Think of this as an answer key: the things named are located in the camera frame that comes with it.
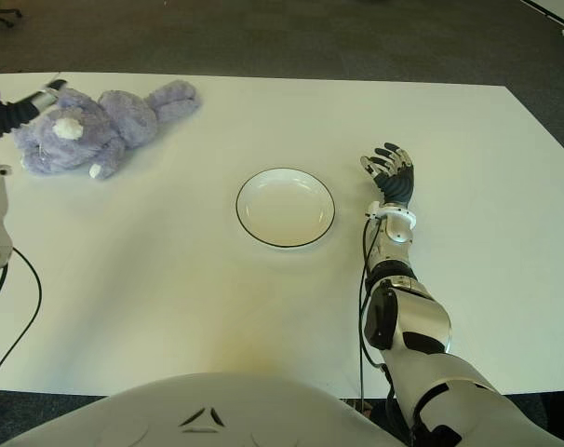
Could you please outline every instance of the robot forearm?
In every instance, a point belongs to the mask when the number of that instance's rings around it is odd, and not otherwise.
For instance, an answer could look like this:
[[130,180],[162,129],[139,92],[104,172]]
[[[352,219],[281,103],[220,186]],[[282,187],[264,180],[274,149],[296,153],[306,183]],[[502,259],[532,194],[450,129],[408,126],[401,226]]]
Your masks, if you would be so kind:
[[[450,317],[410,266],[416,224],[408,210],[410,158],[388,143],[376,153],[385,156],[363,157],[361,163],[390,201],[373,202],[368,210],[365,337],[382,353],[414,445],[564,445],[528,420],[472,365],[448,354]],[[388,184],[410,190],[397,195],[394,188],[388,194],[381,186]]]

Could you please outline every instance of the black cable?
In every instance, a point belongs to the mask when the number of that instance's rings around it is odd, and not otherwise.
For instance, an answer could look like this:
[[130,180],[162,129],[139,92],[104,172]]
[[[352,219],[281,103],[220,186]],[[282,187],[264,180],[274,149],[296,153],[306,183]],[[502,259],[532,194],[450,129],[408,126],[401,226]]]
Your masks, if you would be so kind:
[[[369,227],[369,221],[367,221],[367,223],[365,223],[365,228],[363,229],[363,235],[364,235],[363,240],[365,240],[368,227]],[[373,247],[375,246],[375,242],[377,241],[377,236],[379,235],[381,229],[382,229],[382,223],[378,222],[377,231],[375,232],[375,236],[373,237],[373,240],[371,241],[371,245],[369,247],[369,250],[367,251],[367,253],[365,255],[365,265],[369,264],[369,257],[371,256],[371,252],[373,251]],[[368,293],[366,293],[365,294],[365,301],[364,302],[362,301],[364,281],[365,281],[365,272],[363,271],[363,275],[361,276],[360,289],[358,290],[358,339],[359,339],[359,343],[360,343],[360,348],[364,352],[365,357],[367,358],[367,361],[369,362],[369,364],[373,368],[379,368],[380,366],[382,366],[382,363],[376,363],[375,361],[373,361],[373,359],[371,358],[371,355],[369,354],[369,350],[367,349],[367,346],[365,345],[365,340],[363,339],[363,316],[365,314],[365,309],[367,308],[367,304],[369,303],[369,298],[370,298],[370,295]]]
[[392,378],[389,375],[389,370],[387,366],[383,362],[376,363],[371,358],[369,351],[367,350],[367,346],[365,345],[364,337],[363,337],[363,316],[365,314],[365,310],[367,309],[367,305],[369,304],[370,294],[366,293],[365,301],[362,300],[363,295],[363,285],[365,282],[365,274],[369,272],[369,257],[371,252],[373,251],[373,247],[375,246],[375,242],[377,237],[380,233],[382,228],[382,223],[378,222],[377,231],[373,240],[371,241],[371,245],[369,249],[366,251],[366,239],[367,239],[367,230],[369,228],[370,220],[367,220],[365,223],[365,228],[363,229],[363,257],[365,261],[365,265],[363,266],[363,272],[360,277],[360,286],[358,288],[358,340],[359,340],[359,375],[360,375],[360,412],[363,413],[365,408],[365,387],[364,387],[364,374],[363,374],[363,353],[367,358],[367,361],[373,368],[381,368],[385,373],[385,377],[390,385],[390,390],[387,395],[387,399],[385,400],[385,414],[387,416],[388,423],[394,429],[395,436],[402,441],[406,445],[410,445],[410,434],[405,433],[402,429],[402,426],[397,422],[396,414],[393,409],[393,400],[394,400],[394,384],[392,382]]
[[5,265],[3,267],[3,270],[1,271],[1,277],[0,277],[0,293],[1,290],[3,289],[3,285],[5,284],[5,278],[7,277],[7,270],[9,269],[9,264]]
[[[15,342],[13,342],[13,345],[11,345],[9,350],[1,358],[0,368],[1,368],[1,366],[3,366],[3,363],[5,363],[5,360],[7,359],[9,354],[11,354],[13,349],[15,349],[15,346],[18,345],[18,343],[21,341],[21,339],[23,338],[25,333],[30,329],[30,327],[34,323],[36,317],[38,316],[38,313],[40,312],[40,307],[42,306],[42,283],[40,281],[40,277],[38,276],[38,272],[36,272],[36,269],[34,268],[34,266],[30,263],[30,261],[28,261],[28,258],[26,258],[25,255],[23,253],[21,253],[21,251],[19,251],[15,247],[13,248],[13,251],[15,251],[19,255],[19,257],[28,265],[28,267],[30,267],[32,274],[34,275],[34,278],[36,280],[36,285],[38,286],[38,302],[36,304],[36,309],[34,310],[32,317],[30,318],[30,321],[28,321],[28,324],[26,324],[25,328],[23,329],[23,331],[21,331],[20,335],[15,340]],[[2,289],[2,286],[3,286],[3,283],[5,282],[4,276],[6,276],[6,275],[7,275],[7,270],[4,269],[4,274],[2,274],[2,276],[0,278],[0,292],[1,292],[1,289]]]
[[385,379],[387,383],[390,384],[390,390],[387,393],[387,398],[385,399],[385,416],[387,417],[387,422],[394,429],[394,436],[396,436],[399,440],[401,440],[406,445],[412,444],[412,439],[410,437],[410,432],[408,426],[406,426],[406,422],[404,422],[404,416],[400,414],[402,418],[402,423],[398,422],[395,412],[394,406],[394,381],[392,380],[392,376],[390,375],[390,370],[387,368],[387,365],[382,365],[382,371],[385,374]]
[[363,228],[363,258],[365,265],[363,266],[363,272],[360,276],[360,285],[358,286],[358,352],[359,352],[359,377],[360,377],[360,412],[363,413],[365,409],[365,385],[364,385],[364,377],[363,377],[363,353],[365,353],[365,357],[367,361],[373,366],[374,368],[379,368],[380,364],[375,363],[371,356],[369,355],[369,351],[365,346],[365,341],[363,340],[363,313],[365,306],[363,305],[363,284],[365,283],[365,274],[369,271],[369,257],[371,252],[373,251],[373,247],[375,246],[375,241],[377,240],[377,236],[379,235],[380,229],[382,227],[381,222],[379,222],[377,226],[377,231],[373,240],[371,241],[371,245],[369,250],[366,251],[366,240],[367,240],[367,230],[369,228],[370,220],[367,219],[365,223],[365,228]]
[[13,345],[11,345],[9,350],[5,353],[5,355],[1,359],[0,367],[3,366],[3,363],[5,363],[5,360],[7,359],[8,355],[11,354],[11,351],[20,342],[20,340],[23,338],[25,333],[30,329],[32,324],[34,324],[34,320],[38,316],[38,313],[40,312],[40,307],[42,306],[42,282],[40,281],[40,277],[38,276],[38,272],[36,272],[36,269],[34,268],[34,266],[30,263],[30,261],[28,261],[28,258],[26,258],[25,255],[21,251],[19,251],[15,247],[13,247],[13,251],[15,251],[19,255],[19,257],[28,265],[28,267],[30,267],[32,274],[34,275],[34,278],[36,280],[36,285],[38,286],[38,302],[36,303],[36,309],[34,310],[34,313],[32,314],[30,321],[28,321],[28,324],[26,324],[25,328],[23,328],[23,331],[21,331],[20,336],[15,340],[15,342],[13,342]]

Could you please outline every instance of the gray carpet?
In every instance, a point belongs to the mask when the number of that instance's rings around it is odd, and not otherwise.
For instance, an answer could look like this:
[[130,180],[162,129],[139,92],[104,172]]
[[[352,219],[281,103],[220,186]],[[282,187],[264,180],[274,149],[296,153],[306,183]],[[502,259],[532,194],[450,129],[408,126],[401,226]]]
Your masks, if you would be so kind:
[[[25,17],[7,16],[16,26],[0,27],[2,73],[505,85],[564,146],[561,27],[518,0],[6,0],[3,7],[21,7]],[[94,399],[0,391],[0,442]],[[544,424],[538,395],[513,399]]]

